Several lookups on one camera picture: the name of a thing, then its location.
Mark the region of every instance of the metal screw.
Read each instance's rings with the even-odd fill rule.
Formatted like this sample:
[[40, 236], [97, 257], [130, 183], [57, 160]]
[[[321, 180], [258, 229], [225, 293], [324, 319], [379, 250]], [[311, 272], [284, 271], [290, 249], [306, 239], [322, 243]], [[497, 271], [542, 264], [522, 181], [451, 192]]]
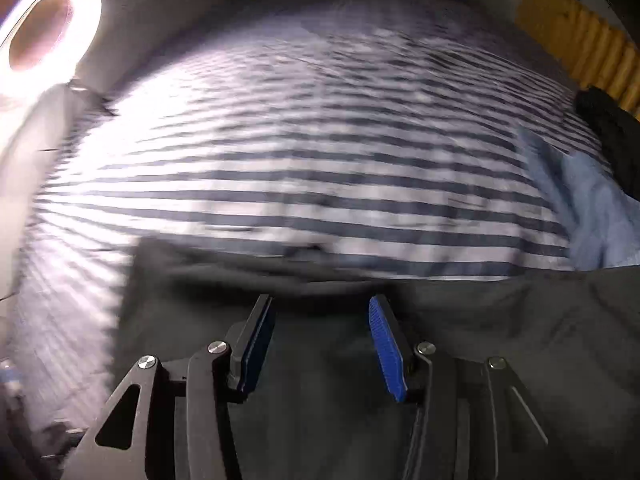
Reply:
[[433, 355], [436, 353], [436, 345], [423, 341], [415, 348], [420, 355]]
[[151, 368], [155, 364], [156, 364], [156, 358], [153, 357], [152, 355], [145, 355], [144, 357], [141, 357], [140, 359], [138, 359], [138, 366], [143, 370]]
[[209, 345], [210, 354], [222, 354], [226, 352], [226, 343], [224, 341], [214, 341]]
[[507, 365], [507, 361], [503, 357], [489, 357], [489, 366], [494, 370], [503, 370]]

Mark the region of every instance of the clothing pile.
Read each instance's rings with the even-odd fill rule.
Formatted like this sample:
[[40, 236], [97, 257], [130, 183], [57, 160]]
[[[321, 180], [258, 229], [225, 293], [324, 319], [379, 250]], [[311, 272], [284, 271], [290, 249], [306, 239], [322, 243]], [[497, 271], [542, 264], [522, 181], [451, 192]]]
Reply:
[[640, 123], [605, 92], [578, 93], [578, 114], [597, 134], [613, 178], [581, 152], [565, 154], [525, 130], [516, 146], [570, 240], [578, 270], [640, 264]]

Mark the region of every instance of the yellow ribbed panel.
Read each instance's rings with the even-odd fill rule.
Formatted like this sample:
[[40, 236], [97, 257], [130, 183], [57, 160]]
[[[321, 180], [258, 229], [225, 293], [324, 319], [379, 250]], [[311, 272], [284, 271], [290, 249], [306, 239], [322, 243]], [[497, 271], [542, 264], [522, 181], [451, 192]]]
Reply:
[[598, 71], [600, 70], [602, 62], [607, 55], [607, 49], [609, 48], [612, 35], [613, 31], [609, 25], [607, 25], [607, 23], [602, 23], [600, 33], [596, 39], [596, 45], [587, 60], [587, 65], [584, 67], [584, 70], [580, 75], [580, 88], [583, 90], [587, 89], [595, 82]]
[[571, 48], [575, 29], [578, 24], [578, 14], [580, 13], [580, 2], [578, 0], [567, 0], [567, 10], [565, 11], [564, 27], [558, 37], [558, 59], [565, 59]]
[[589, 25], [587, 26], [587, 33], [584, 35], [584, 40], [578, 49], [578, 58], [575, 62], [574, 67], [571, 70], [571, 79], [574, 81], [580, 80], [580, 76], [582, 75], [582, 71], [584, 67], [587, 65], [587, 60], [591, 55], [591, 51], [593, 50], [593, 46], [596, 41], [596, 37], [598, 32], [600, 31], [600, 27], [602, 24], [600, 23], [600, 18], [594, 12], [590, 13]]
[[523, 8], [522, 28], [533, 37], [533, 30], [536, 23], [536, 9], [538, 8], [538, 0], [527, 0]]
[[636, 68], [622, 99], [620, 99], [620, 108], [625, 112], [631, 111], [638, 104], [638, 98], [640, 98], [640, 66]]
[[531, 5], [531, 0], [522, 0], [516, 12], [516, 25], [524, 30], [527, 30], [526, 28], [527, 15], [528, 15], [527, 11], [530, 5]]
[[611, 43], [609, 43], [609, 48], [607, 49], [607, 55], [602, 62], [602, 67], [594, 83], [598, 88], [606, 91], [609, 83], [611, 83], [616, 68], [622, 58], [622, 48], [625, 46], [625, 40], [624, 32], [621, 30], [613, 31]]
[[587, 33], [587, 26], [589, 25], [589, 9], [584, 6], [580, 6], [580, 11], [578, 12], [577, 23], [574, 28], [574, 33], [571, 38], [571, 43], [569, 44], [569, 48], [564, 53], [564, 57], [562, 58], [562, 66], [567, 72], [571, 72], [574, 68], [576, 61], [578, 60], [578, 50], [584, 40], [584, 36]]
[[570, 35], [575, 27], [575, 20], [578, 16], [576, 0], [561, 0], [561, 8], [556, 16], [554, 32], [551, 40], [550, 52], [556, 59], [561, 59]]
[[542, 8], [542, 16], [540, 19], [540, 23], [542, 24], [542, 27], [540, 28], [540, 44], [547, 52], [549, 52], [551, 44], [557, 1], [558, 0], [544, 0]]
[[549, 0], [536, 0], [536, 21], [534, 23], [534, 38], [542, 46], [545, 46], [545, 19], [548, 8]]
[[626, 82], [631, 75], [631, 71], [636, 65], [636, 57], [636, 48], [630, 41], [627, 42], [624, 52], [622, 53], [620, 64], [616, 69], [616, 75], [614, 76], [611, 85], [609, 85], [609, 88], [607, 88], [607, 94], [613, 97], [616, 101], [620, 99], [620, 96], [626, 87]]

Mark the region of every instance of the bed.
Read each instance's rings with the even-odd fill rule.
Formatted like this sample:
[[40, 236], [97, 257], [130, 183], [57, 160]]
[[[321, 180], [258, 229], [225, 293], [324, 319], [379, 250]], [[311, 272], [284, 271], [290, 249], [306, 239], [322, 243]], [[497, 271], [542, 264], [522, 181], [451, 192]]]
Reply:
[[513, 144], [525, 127], [603, 160], [563, 77], [453, 0], [216, 12], [140, 67], [117, 116], [76, 123], [35, 199], [10, 343], [31, 426], [86, 427], [109, 395], [111, 333], [144, 235], [312, 253], [375, 276], [570, 269]]

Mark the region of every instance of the gray cloth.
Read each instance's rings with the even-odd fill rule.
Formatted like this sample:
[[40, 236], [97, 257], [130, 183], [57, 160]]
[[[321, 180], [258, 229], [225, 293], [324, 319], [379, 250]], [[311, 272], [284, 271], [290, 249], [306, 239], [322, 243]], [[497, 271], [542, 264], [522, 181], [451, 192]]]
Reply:
[[566, 155], [524, 129], [518, 140], [530, 175], [567, 230], [575, 268], [640, 264], [640, 202], [590, 156]]

